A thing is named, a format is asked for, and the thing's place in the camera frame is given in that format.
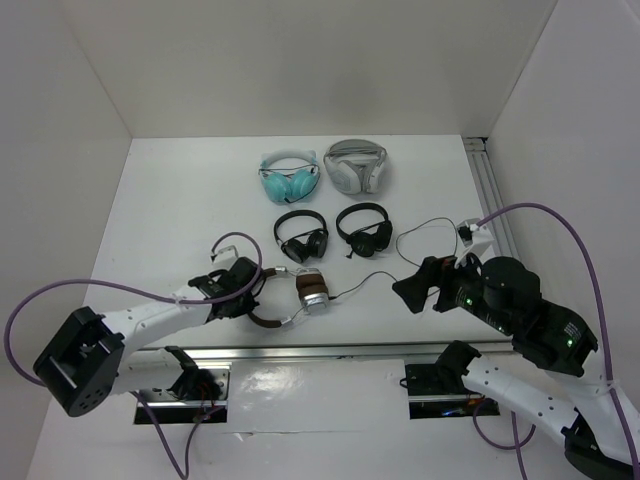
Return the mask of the brown silver headphones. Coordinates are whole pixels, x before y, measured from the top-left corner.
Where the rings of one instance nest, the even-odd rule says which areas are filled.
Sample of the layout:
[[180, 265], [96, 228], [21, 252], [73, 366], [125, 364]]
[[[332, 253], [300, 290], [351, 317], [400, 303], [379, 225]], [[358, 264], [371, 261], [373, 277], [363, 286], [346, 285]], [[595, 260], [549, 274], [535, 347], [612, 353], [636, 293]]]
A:
[[329, 289], [323, 274], [317, 268], [298, 268], [294, 270], [284, 266], [267, 268], [262, 273], [262, 285], [276, 277], [291, 277], [295, 280], [300, 308], [293, 315], [284, 319], [264, 319], [254, 312], [250, 312], [247, 316], [255, 325], [264, 329], [287, 328], [294, 325], [295, 319], [299, 315], [310, 314], [313, 311], [329, 307], [331, 301]]

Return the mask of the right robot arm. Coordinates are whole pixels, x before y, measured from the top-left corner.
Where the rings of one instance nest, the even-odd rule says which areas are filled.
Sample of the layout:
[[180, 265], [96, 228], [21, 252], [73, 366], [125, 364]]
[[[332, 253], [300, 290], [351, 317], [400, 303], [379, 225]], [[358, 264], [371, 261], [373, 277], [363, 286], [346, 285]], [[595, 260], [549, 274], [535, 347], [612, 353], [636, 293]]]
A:
[[510, 257], [427, 257], [392, 286], [417, 314], [430, 290], [434, 311], [460, 308], [509, 337], [512, 349], [564, 390], [557, 399], [506, 373], [477, 349], [454, 341], [435, 362], [431, 383], [482, 394], [563, 446], [567, 461], [591, 479], [639, 476], [639, 413], [607, 378], [603, 347], [583, 318], [543, 298], [539, 277]]

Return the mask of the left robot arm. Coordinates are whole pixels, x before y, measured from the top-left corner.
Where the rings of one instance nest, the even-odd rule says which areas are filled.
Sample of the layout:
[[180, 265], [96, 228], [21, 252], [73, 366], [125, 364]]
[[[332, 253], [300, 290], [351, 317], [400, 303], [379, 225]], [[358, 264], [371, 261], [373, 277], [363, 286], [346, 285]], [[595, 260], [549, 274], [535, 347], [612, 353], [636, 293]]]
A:
[[199, 394], [215, 400], [215, 377], [177, 346], [150, 350], [149, 344], [213, 320], [253, 310], [253, 288], [264, 271], [247, 257], [228, 269], [197, 276], [167, 301], [126, 310], [72, 312], [34, 363], [34, 372], [63, 410], [79, 417], [110, 395], [163, 390], [176, 399]]

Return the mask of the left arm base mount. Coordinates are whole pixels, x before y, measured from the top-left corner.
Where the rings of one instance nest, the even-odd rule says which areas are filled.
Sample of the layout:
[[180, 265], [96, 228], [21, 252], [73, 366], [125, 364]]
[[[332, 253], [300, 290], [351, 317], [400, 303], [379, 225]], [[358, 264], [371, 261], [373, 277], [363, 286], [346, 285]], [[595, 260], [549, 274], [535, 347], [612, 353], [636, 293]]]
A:
[[160, 424], [227, 422], [228, 363], [198, 361], [180, 347], [167, 346], [132, 355], [128, 371], [142, 376], [134, 382], [136, 393]]

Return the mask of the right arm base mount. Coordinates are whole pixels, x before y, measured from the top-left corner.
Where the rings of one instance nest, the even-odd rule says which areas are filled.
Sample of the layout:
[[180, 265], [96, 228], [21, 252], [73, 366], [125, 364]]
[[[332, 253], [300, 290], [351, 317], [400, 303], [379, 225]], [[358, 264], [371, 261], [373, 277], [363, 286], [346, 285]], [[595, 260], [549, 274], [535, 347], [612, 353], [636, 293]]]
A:
[[482, 404], [481, 415], [499, 414], [495, 401], [468, 390], [459, 380], [452, 380], [435, 363], [406, 364], [399, 385], [408, 395], [411, 420], [471, 417]]

